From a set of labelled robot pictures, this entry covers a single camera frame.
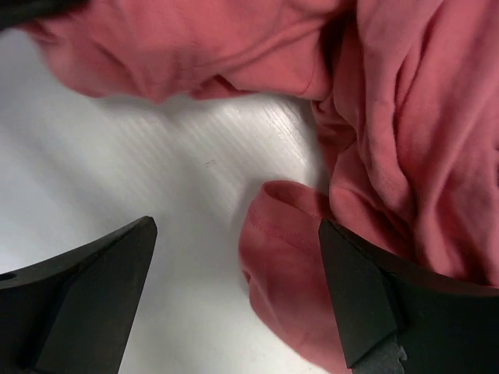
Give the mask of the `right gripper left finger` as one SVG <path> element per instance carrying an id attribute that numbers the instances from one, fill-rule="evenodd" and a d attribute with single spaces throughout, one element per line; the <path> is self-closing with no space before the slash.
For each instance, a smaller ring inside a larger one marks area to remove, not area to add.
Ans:
<path id="1" fill-rule="evenodd" d="M 1 275 L 3 373 L 117 373 L 157 239 L 152 217 Z"/>

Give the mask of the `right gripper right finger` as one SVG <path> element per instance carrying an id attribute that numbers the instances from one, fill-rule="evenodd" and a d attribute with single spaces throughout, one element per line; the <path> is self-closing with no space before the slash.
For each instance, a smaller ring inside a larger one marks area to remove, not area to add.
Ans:
<path id="1" fill-rule="evenodd" d="M 495 373 L 498 291 L 395 256 L 324 220 L 320 249 L 354 373 Z"/>

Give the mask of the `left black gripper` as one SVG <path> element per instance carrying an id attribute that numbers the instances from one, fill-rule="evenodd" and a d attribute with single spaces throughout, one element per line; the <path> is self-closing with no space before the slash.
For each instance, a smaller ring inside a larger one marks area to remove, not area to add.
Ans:
<path id="1" fill-rule="evenodd" d="M 76 9 L 83 0 L 1 0 L 1 31 Z"/>

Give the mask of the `red t-shirt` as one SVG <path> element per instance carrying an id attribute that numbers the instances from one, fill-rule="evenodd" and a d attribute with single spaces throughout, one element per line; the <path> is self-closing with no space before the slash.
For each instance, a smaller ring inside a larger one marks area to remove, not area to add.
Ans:
<path id="1" fill-rule="evenodd" d="M 311 101 L 328 194 L 264 183 L 239 239 L 253 310 L 307 361 L 347 370 L 324 218 L 497 286 L 497 2 L 92 1 L 23 31 L 58 79 L 91 97 Z"/>

